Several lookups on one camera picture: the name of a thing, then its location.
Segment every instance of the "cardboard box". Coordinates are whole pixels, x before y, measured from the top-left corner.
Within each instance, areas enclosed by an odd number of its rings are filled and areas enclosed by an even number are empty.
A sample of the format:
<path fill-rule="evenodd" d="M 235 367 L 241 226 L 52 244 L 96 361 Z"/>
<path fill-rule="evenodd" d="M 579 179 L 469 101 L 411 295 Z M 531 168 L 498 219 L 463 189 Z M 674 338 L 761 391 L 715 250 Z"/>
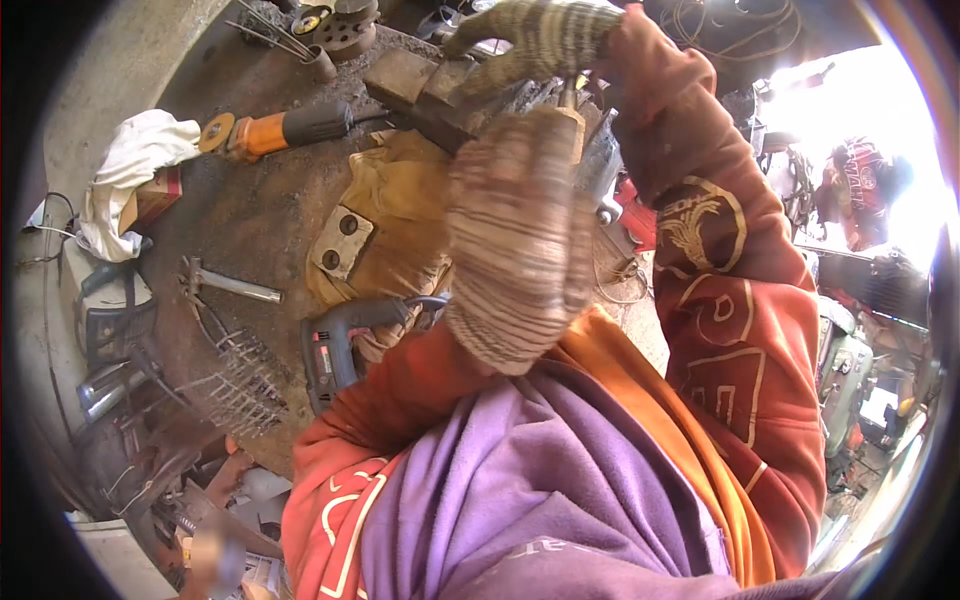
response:
<path fill-rule="evenodd" d="M 141 226 L 149 225 L 182 195 L 180 167 L 159 169 L 152 180 L 136 188 L 133 197 L 120 212 L 120 234 L 122 235 L 133 223 Z"/>

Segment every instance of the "orange angle grinder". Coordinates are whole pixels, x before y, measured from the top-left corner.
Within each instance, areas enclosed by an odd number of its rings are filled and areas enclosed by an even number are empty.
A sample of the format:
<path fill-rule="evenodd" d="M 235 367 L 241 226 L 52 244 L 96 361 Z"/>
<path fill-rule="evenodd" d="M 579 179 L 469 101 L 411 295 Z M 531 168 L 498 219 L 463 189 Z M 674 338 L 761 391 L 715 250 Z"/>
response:
<path fill-rule="evenodd" d="M 364 121 L 382 119 L 382 112 L 354 118 L 350 105 L 343 101 L 320 103 L 313 107 L 294 108 L 254 119 L 237 120 L 224 112 L 206 124 L 200 134 L 200 151 L 216 153 L 235 162 L 257 162 L 261 156 L 315 144 L 347 135 Z"/>

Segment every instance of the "striped glove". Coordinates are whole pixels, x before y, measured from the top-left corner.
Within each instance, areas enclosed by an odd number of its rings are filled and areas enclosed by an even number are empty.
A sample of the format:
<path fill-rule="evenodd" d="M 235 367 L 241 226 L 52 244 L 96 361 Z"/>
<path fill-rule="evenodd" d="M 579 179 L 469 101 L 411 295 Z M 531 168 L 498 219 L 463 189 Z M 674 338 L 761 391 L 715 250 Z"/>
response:
<path fill-rule="evenodd" d="M 525 79 L 576 75 L 603 58 L 607 32 L 622 18 L 622 10 L 602 0 L 504 0 L 464 19 L 444 53 L 461 57 L 491 37 L 514 44 L 474 69 L 458 90 L 464 97 L 482 96 Z"/>
<path fill-rule="evenodd" d="M 576 128 L 554 108 L 508 115 L 450 169 L 455 271 L 444 318 L 464 348 L 504 374 L 526 373 L 589 299 L 594 217 L 571 184 Z"/>

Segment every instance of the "concrete wall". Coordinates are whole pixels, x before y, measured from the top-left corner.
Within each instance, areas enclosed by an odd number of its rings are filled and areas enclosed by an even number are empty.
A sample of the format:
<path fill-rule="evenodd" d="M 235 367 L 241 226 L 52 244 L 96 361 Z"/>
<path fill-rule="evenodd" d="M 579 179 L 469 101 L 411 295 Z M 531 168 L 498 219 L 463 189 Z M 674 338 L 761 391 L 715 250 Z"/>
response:
<path fill-rule="evenodd" d="M 48 107 L 44 150 L 50 190 L 65 194 L 79 210 L 114 128 L 155 105 L 187 51 L 227 3 L 115 0 L 60 83 L 59 97 Z M 50 201 L 50 214 L 58 228 L 68 218 L 65 204 L 56 199 Z M 16 260 L 43 256 L 45 235 L 20 234 Z M 55 234 L 50 254 L 59 247 Z M 66 434 L 53 395 L 43 335 L 43 268 L 33 263 L 16 269 L 13 302 L 24 382 L 41 427 L 65 453 Z M 55 262 L 49 264 L 48 277 L 50 350 L 67 420 L 76 430 L 84 419 L 74 388 L 86 376 L 86 364 L 73 338 L 72 312 L 60 302 Z"/>

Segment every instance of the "green machine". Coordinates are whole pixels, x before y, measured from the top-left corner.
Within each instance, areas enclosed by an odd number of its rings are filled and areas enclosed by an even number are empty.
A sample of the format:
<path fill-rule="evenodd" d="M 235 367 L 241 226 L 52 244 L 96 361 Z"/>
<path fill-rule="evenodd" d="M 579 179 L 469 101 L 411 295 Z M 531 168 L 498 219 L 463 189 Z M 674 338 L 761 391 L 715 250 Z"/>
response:
<path fill-rule="evenodd" d="M 840 302 L 819 297 L 820 339 L 817 395 L 827 438 L 825 456 L 837 456 L 860 416 L 860 407 L 876 385 L 874 351 Z"/>

